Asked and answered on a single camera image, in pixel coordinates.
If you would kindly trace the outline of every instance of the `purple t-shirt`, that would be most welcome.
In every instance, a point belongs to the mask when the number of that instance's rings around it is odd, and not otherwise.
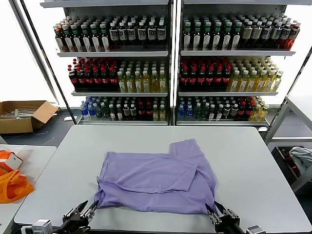
[[[214,207],[216,179],[194,139],[171,144],[169,154],[108,152],[97,178],[98,208],[207,213]]]

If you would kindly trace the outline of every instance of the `white cloth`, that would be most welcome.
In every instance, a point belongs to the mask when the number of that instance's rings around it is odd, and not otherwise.
[[[301,147],[293,147],[289,154],[301,175],[304,174],[310,166],[312,166],[312,150]]]

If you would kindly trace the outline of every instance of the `white table surface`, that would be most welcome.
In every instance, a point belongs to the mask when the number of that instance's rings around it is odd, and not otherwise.
[[[0,150],[11,150],[23,159],[20,175],[34,185],[57,148],[55,146],[0,145]],[[4,233],[25,198],[8,204],[0,204],[0,233]]]
[[[93,202],[96,176],[107,151],[167,153],[170,143],[191,138],[216,175],[216,200],[240,216],[242,229],[260,225],[268,233],[311,231],[298,200],[252,127],[75,125],[14,221],[32,224],[44,218],[60,226],[70,208],[87,199],[88,206]],[[90,226],[94,230],[214,233],[203,214],[144,213],[125,207],[96,210]]]

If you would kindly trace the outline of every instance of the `shelf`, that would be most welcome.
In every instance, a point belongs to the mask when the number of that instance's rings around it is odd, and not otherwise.
[[[166,57],[168,51],[64,52],[60,57]]]
[[[180,97],[187,96],[275,96],[277,92],[179,92]]]
[[[311,5],[312,0],[184,0],[184,4]]]
[[[251,127],[268,127],[267,121],[177,121],[180,126],[251,126]]]
[[[292,56],[296,52],[288,50],[182,50],[182,56]]]
[[[92,96],[92,97],[166,97],[168,93],[105,93],[105,92],[72,92],[73,96]]]
[[[131,6],[131,5],[167,5],[168,0],[46,0],[43,8],[86,7],[86,6]]]
[[[78,124],[92,125],[146,125],[146,126],[167,126],[166,121],[104,121],[104,120],[81,120]]]

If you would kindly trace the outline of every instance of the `orange plastic bag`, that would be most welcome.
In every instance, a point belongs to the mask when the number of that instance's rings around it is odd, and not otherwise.
[[[0,203],[10,203],[30,194],[34,187],[19,170],[5,173],[0,168]]]

